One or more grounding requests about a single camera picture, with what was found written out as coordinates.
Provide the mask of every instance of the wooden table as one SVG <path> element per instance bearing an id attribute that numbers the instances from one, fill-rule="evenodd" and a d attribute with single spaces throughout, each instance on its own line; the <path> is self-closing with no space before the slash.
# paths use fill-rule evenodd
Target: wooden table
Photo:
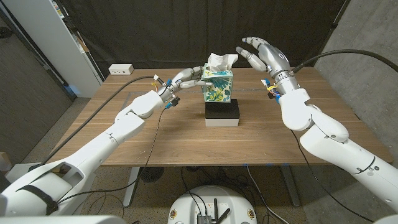
<path id="1" fill-rule="evenodd" d="M 89 117 L 112 93 L 128 80 L 157 74 L 161 79 L 174 77 L 181 69 L 134 70 L 132 75 L 110 75 L 65 133 L 63 141 Z M 206 127 L 205 103 L 200 87 L 177 93 L 176 107 L 166 110 L 148 166 L 241 166 L 305 164 L 292 133 L 281 118 L 280 106 L 268 99 L 260 79 L 268 77 L 252 68 L 233 68 L 233 98 L 238 99 L 241 117 L 238 127 Z M 354 114 L 331 86 L 314 68 L 303 68 L 297 75 L 302 88 L 308 91 L 310 103 L 346 126 L 350 139 L 387 162 L 393 157 Z M 123 104 L 154 89 L 152 80 L 144 79 L 126 87 L 114 97 L 52 161 L 62 159 L 99 135 L 113 124 Z M 106 166 L 139 167 L 146 163 L 160 111 L 146 119 L 145 128 L 134 138 L 120 145 L 104 162 Z M 304 131 L 296 132 L 300 137 Z M 312 164 L 328 164 L 305 152 Z"/>

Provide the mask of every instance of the table leg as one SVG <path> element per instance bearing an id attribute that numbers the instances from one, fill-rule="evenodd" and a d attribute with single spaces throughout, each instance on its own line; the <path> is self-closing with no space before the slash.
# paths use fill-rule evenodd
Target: table leg
<path id="1" fill-rule="evenodd" d="M 299 194 L 297 193 L 290 166 L 280 166 L 280 170 L 282 171 L 282 175 L 284 176 L 287 191 L 289 192 L 292 205 L 295 207 L 301 206 Z"/>
<path id="2" fill-rule="evenodd" d="M 135 181 L 138 177 L 138 172 L 139 172 L 140 167 L 132 167 L 130 171 L 130 178 L 129 178 L 129 183 Z M 132 198 L 134 196 L 134 193 L 136 192 L 136 186 L 137 186 L 138 180 L 126 188 L 126 193 L 124 194 L 124 199 L 123 199 L 123 206 L 124 207 L 129 207 L 132 202 Z"/>

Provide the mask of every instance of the metal robotic hand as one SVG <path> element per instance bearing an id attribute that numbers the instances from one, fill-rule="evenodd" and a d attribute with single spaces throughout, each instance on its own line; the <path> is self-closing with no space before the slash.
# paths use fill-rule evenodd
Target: metal robotic hand
<path id="1" fill-rule="evenodd" d="M 236 51 L 245 57 L 257 71 L 268 72 L 275 79 L 275 86 L 280 94 L 300 88 L 294 74 L 290 71 L 287 57 L 278 48 L 258 37 L 246 37 L 242 41 L 253 45 L 259 51 L 260 58 L 241 47 L 236 47 Z"/>

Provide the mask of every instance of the floral tissue box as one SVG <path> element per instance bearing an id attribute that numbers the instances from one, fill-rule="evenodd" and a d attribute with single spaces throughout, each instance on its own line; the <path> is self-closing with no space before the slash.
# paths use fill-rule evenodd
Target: floral tissue box
<path id="1" fill-rule="evenodd" d="M 231 70 L 212 72 L 205 69 L 201 80 L 213 83 L 212 86 L 203 86 L 201 88 L 205 102 L 230 103 L 232 79 L 233 74 Z"/>

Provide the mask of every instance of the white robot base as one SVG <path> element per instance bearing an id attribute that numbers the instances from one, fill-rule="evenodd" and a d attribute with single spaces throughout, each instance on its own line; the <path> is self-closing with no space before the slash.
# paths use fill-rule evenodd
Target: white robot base
<path id="1" fill-rule="evenodd" d="M 169 213 L 168 224 L 211 224 L 214 222 L 220 224 L 257 223 L 257 217 L 250 202 L 242 195 L 227 187 L 204 185 L 189 192 L 192 193 L 192 197 L 197 201 L 201 215 L 191 195 L 185 193 L 173 203 Z"/>

